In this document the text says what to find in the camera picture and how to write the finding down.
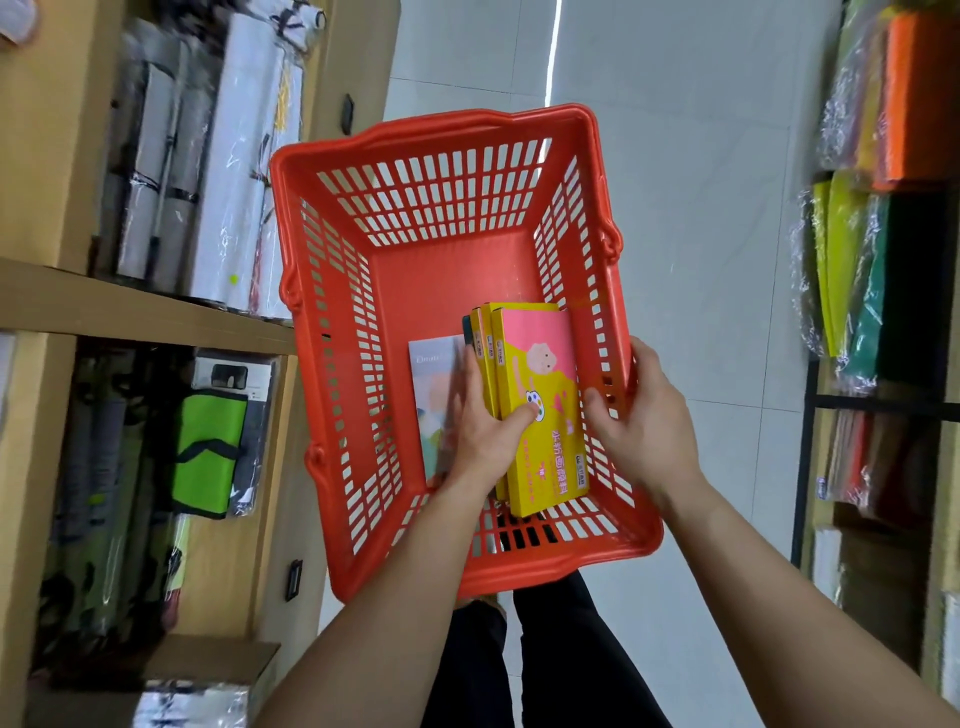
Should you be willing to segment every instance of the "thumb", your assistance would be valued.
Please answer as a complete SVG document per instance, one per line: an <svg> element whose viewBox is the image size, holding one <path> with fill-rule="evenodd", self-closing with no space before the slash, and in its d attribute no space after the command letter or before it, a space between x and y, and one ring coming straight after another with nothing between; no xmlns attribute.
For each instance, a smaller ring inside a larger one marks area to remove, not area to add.
<svg viewBox="0 0 960 728"><path fill-rule="evenodd" d="M527 402L515 409L510 417L503 421L503 429L514 442L518 442L523 430L534 423L539 413L540 409L535 404Z"/></svg>
<svg viewBox="0 0 960 728"><path fill-rule="evenodd" d="M613 442L620 438L623 425L610 416L607 402L592 387L584 393L584 411L587 414L587 422L597 433L604 448L610 449Z"/></svg>

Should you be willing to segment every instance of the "hand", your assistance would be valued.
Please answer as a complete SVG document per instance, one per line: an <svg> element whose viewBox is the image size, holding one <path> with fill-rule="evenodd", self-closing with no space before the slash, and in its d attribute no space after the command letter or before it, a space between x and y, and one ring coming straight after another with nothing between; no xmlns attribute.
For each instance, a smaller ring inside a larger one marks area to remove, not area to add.
<svg viewBox="0 0 960 728"><path fill-rule="evenodd" d="M630 341L638 383L626 424L610 416L595 389L585 392L584 408L620 475L644 487L662 508L671 488L703 480L697 438L686 399L666 378L657 353L635 336Z"/></svg>
<svg viewBox="0 0 960 728"><path fill-rule="evenodd" d="M524 403L503 422L483 402L483 376L473 347L464 348L466 392L454 400L457 455L448 479L469 480L485 496L516 457L520 436L537 418L535 404Z"/></svg>

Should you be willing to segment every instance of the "person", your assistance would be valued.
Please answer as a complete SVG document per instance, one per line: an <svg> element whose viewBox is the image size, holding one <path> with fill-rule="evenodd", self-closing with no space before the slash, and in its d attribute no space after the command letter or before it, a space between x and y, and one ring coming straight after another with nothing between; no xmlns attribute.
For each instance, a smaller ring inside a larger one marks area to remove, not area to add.
<svg viewBox="0 0 960 728"><path fill-rule="evenodd" d="M684 396L656 353L632 341L638 386L628 421L612 420L603 398L587 390L588 422L619 473L659 507L763 722L960 726L945 700L710 486ZM484 602L454 606L477 515L535 413L526 404L503 422L492 418L474 358L465 359L448 480L276 688L257 725L513 725L499 652L505 622ZM514 600L523 624L524 725L668 725L579 574L517 590Z"/></svg>

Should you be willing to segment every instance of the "cartoon face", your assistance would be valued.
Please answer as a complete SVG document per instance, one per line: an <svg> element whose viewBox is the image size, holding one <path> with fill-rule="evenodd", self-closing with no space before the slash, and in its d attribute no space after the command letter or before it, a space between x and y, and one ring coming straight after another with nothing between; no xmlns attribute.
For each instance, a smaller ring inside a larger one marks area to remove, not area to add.
<svg viewBox="0 0 960 728"><path fill-rule="evenodd" d="M548 375L557 368L557 355L547 344L534 344L527 352L527 368L535 375Z"/></svg>
<svg viewBox="0 0 960 728"><path fill-rule="evenodd" d="M533 391L527 392L527 401L532 402L539 408L539 411L537 413L537 422L539 423L543 422L543 418L546 417L546 408L543 406L542 397L536 392L533 392Z"/></svg>

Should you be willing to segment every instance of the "person's left hand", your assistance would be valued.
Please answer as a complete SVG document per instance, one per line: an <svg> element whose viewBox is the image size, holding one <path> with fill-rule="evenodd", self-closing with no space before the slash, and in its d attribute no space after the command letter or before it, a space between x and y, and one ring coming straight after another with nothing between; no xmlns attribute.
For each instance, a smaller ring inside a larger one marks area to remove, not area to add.
<svg viewBox="0 0 960 728"><path fill-rule="evenodd" d="M483 402L483 376L473 347L464 348L464 361L466 392L454 400L457 454L447 481L464 481L485 496L514 461L523 430L539 410L524 403L502 422L495 419Z"/></svg>

